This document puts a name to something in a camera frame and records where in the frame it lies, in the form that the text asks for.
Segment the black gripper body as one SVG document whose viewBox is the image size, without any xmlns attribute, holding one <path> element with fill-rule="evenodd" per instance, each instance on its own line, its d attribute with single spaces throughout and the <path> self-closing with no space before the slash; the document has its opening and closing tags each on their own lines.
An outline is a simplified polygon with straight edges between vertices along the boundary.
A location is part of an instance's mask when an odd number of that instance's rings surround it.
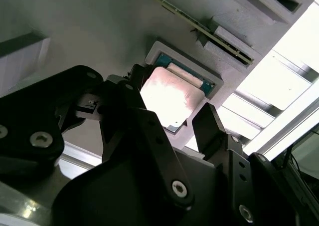
<svg viewBox="0 0 319 226">
<path fill-rule="evenodd" d="M 171 147 L 116 156 L 70 181 L 53 204 L 55 226 L 217 226 L 235 223 L 220 165 Z"/>
</svg>

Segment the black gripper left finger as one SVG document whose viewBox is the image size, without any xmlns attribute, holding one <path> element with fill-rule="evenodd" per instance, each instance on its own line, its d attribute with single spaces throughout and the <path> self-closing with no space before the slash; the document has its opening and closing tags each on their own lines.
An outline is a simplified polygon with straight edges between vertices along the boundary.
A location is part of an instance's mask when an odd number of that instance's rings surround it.
<svg viewBox="0 0 319 226">
<path fill-rule="evenodd" d="M 77 65 L 1 98 L 0 173 L 48 174 L 64 150 L 63 133 L 87 119 L 100 123 L 102 163 L 133 151 L 172 148 L 131 81 L 105 81 Z"/>
</svg>

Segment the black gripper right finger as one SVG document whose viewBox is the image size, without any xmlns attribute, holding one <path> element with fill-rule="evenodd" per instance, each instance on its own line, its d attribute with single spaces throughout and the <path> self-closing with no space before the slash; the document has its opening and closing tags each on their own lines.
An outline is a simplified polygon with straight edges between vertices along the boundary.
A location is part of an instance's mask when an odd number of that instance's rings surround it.
<svg viewBox="0 0 319 226">
<path fill-rule="evenodd" d="M 215 107 L 204 104 L 192 121 L 199 152 L 217 172 L 219 226 L 316 226 L 319 204 L 287 156 L 246 155 L 226 132 Z"/>
</svg>

